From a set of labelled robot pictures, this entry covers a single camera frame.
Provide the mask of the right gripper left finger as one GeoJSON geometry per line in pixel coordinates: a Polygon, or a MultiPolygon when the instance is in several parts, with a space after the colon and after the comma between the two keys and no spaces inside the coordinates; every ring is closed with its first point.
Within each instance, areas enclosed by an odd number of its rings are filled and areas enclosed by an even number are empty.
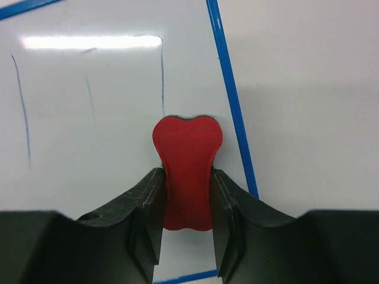
{"type": "Polygon", "coordinates": [[[56,211],[1,212],[2,283],[151,283],[159,263],[165,171],[72,220],[56,211]]]}

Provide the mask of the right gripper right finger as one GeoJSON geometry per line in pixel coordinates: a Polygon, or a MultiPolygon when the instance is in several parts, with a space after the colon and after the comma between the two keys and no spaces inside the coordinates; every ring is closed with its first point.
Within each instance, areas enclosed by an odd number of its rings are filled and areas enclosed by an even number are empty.
{"type": "Polygon", "coordinates": [[[377,283],[378,212],[313,210],[293,218],[214,169],[210,206],[224,283],[377,283]]]}

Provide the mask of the red bone-shaped eraser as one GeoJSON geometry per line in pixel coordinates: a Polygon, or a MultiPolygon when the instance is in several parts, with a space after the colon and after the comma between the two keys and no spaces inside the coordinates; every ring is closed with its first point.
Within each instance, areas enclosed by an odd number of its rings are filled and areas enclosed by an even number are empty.
{"type": "Polygon", "coordinates": [[[154,127],[152,140],[166,173],[165,229],[210,230],[210,178],[223,143],[220,124],[206,115],[167,116],[154,127]]]}

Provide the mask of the blue framed whiteboard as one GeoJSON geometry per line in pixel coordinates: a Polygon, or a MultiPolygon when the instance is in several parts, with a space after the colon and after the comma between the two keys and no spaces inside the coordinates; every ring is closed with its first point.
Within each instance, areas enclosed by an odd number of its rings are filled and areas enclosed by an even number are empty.
{"type": "MultiPolygon", "coordinates": [[[[249,189],[225,43],[219,1],[2,1],[1,212],[105,205],[164,170],[167,116],[214,118],[214,166],[249,189]]],[[[162,229],[151,283],[204,282],[222,282],[211,231],[162,229]]]]}

